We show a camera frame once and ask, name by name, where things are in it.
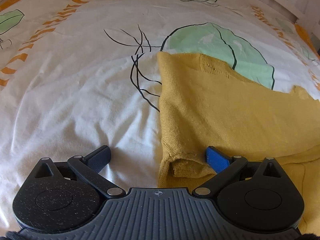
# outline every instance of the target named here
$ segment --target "orange stripe pattern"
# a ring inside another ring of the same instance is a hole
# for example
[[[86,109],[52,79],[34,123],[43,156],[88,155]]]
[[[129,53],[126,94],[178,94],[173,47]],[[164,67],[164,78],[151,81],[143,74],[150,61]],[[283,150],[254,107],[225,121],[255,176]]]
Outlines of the orange stripe pattern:
[[[273,26],[264,17],[263,10],[261,8],[259,8],[258,6],[254,6],[254,5],[251,5],[251,8],[252,8],[252,10],[254,12],[255,17],[257,17],[259,20],[261,20],[266,25],[272,27],[272,29],[274,31],[276,31],[276,33],[278,34],[278,37],[284,42],[284,44],[286,44],[286,46],[297,56],[297,58],[303,63],[303,65],[308,67],[308,64],[304,61],[303,57],[298,53],[298,50],[295,48],[295,46],[293,46],[292,43],[290,43],[290,41],[287,38],[285,38],[284,33],[281,32],[275,26]],[[309,74],[311,76],[311,79],[314,82],[315,87],[317,88],[318,91],[320,91],[320,80],[316,77],[316,75],[313,73],[313,71],[310,68],[308,68],[308,72],[309,72]]]
[[[85,3],[88,3],[89,1],[90,0],[72,0],[73,3],[68,4],[61,12],[58,12],[54,17],[52,17],[51,20],[44,22],[43,25],[46,25],[45,27],[43,27],[40,30],[37,30],[35,32],[35,34],[30,37],[29,41],[22,43],[22,45],[29,44],[29,43],[30,44],[20,48],[18,51],[22,51],[24,49],[32,49],[34,42],[41,39],[43,37],[43,35],[45,35],[46,33],[53,32],[56,29],[56,28],[51,28],[52,26],[58,25],[62,21],[66,20],[69,16],[71,16],[73,13],[76,12],[78,7],[80,7],[81,5],[83,5]],[[2,73],[2,76],[3,76],[3,74],[5,74],[5,75],[14,74],[16,72],[16,69],[9,68],[8,65],[12,64],[13,62],[15,62],[18,59],[25,62],[27,57],[28,57],[28,54],[22,53],[22,54],[14,56],[12,59],[10,59],[9,62],[7,63],[7,65],[3,69],[0,70]],[[9,78],[8,79],[1,79],[0,78],[0,90],[1,90],[1,87],[5,87],[7,85],[8,81],[9,81]]]

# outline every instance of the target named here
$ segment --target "metal screw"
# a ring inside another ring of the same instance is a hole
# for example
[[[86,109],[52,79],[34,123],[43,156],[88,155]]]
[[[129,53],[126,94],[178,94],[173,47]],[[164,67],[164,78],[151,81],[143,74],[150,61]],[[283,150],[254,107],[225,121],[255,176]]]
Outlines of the metal screw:
[[[211,190],[209,190],[207,187],[199,187],[199,188],[196,188],[195,192],[198,195],[208,195],[210,194]]]
[[[112,188],[107,190],[107,193],[110,196],[117,196],[117,195],[120,195],[122,193],[122,189],[119,188],[119,187],[112,187]]]

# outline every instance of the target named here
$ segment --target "yellow cloth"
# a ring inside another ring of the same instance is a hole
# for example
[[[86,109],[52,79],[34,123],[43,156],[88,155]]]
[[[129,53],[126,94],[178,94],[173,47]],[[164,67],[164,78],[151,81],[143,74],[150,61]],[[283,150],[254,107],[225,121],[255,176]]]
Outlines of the yellow cloth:
[[[302,233],[320,235],[320,103],[301,87],[269,90],[203,54],[159,52],[163,159],[159,187],[189,190],[215,173],[213,145],[249,161],[276,157],[305,201]]]

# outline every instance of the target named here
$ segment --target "blue textured pad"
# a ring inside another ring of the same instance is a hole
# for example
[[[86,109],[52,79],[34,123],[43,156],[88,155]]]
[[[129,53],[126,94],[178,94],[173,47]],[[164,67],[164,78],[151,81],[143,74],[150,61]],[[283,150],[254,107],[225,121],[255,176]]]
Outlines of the blue textured pad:
[[[208,147],[205,150],[206,162],[216,173],[223,171],[226,167],[230,165],[229,160],[220,155],[218,151]]]

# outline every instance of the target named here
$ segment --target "yellow knit fabric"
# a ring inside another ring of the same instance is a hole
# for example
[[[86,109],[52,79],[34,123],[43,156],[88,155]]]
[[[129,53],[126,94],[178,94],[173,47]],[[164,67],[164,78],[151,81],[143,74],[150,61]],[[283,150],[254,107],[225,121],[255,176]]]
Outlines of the yellow knit fabric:
[[[301,87],[272,91],[203,54],[159,52],[163,159],[159,187],[194,189],[215,173],[212,145],[249,161],[276,157],[305,201],[302,233],[320,235],[320,103]]]

